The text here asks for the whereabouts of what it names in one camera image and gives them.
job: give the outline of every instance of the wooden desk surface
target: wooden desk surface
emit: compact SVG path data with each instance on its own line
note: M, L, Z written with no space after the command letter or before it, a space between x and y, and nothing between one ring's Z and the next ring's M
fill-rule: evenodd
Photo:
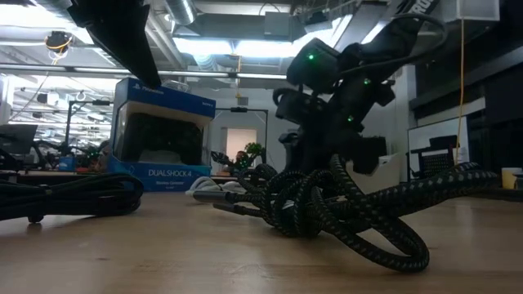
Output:
M523 291L523 204L461 198L405 220L431 249L420 274L383 269L327 234L284 238L261 219L149 194L130 216L0 222L0 293Z

